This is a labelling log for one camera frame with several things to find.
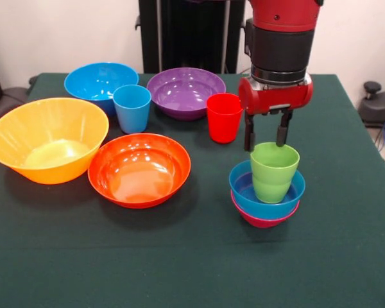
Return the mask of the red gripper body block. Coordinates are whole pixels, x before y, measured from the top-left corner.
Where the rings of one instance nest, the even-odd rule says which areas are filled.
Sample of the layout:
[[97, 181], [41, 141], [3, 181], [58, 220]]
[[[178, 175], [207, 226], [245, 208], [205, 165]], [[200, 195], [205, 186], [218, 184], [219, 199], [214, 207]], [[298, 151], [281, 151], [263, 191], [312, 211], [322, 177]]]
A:
[[302, 108], [310, 102], [312, 93], [313, 82], [308, 73], [301, 82], [293, 85], [272, 85], [244, 77], [238, 86], [241, 108], [251, 116]]

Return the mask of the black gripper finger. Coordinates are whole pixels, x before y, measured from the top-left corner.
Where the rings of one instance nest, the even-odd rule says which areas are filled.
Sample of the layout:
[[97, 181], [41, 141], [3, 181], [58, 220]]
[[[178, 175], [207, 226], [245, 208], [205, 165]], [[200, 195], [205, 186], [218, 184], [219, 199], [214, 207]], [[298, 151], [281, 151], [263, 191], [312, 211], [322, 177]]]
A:
[[277, 129], [276, 145], [278, 147], [283, 147], [283, 145], [285, 145], [287, 141], [287, 134], [289, 130], [290, 121], [293, 117], [293, 110], [290, 109], [289, 106], [285, 106], [284, 108], [273, 108], [269, 112], [270, 114], [282, 113], [280, 124]]
[[248, 112], [244, 114], [245, 121], [245, 135], [244, 135], [244, 150], [251, 152], [254, 145], [254, 129], [253, 129], [253, 115], [250, 115]]

